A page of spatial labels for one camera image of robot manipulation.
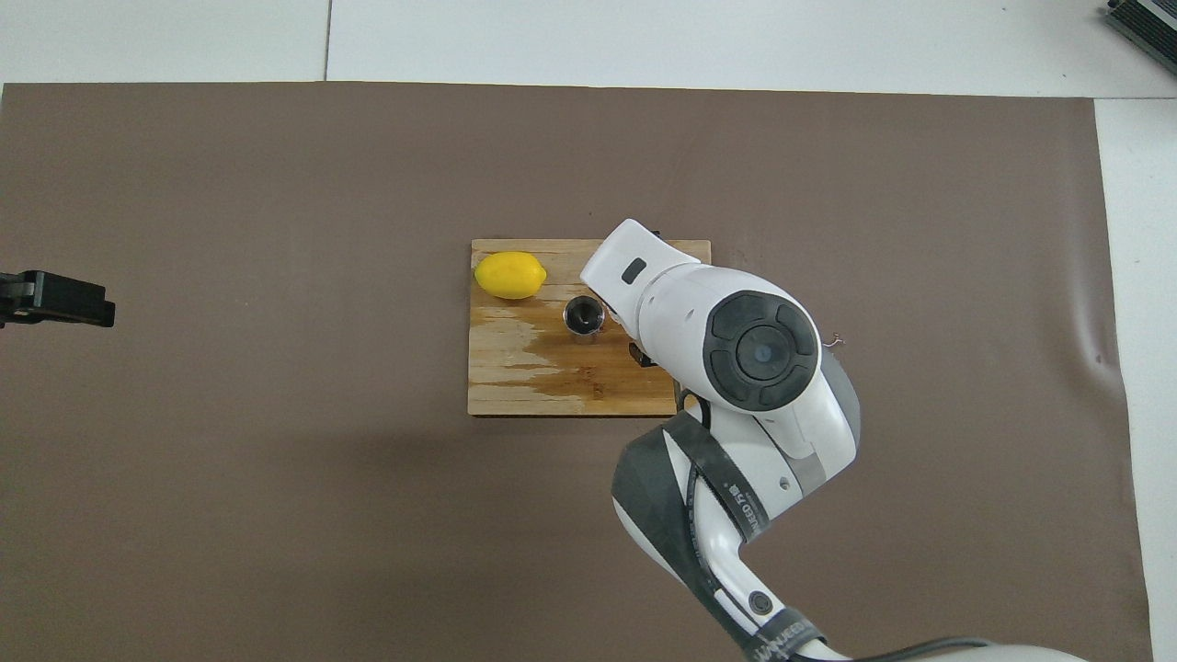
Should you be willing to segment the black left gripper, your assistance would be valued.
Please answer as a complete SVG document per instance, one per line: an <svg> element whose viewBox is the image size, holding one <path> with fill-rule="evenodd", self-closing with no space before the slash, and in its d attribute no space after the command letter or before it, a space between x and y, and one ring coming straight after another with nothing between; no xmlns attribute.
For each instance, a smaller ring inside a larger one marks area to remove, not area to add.
<svg viewBox="0 0 1177 662"><path fill-rule="evenodd" d="M73 280L42 269L1 273L1 327L41 322L113 327L115 304L107 299L107 289L95 282Z"/></svg>

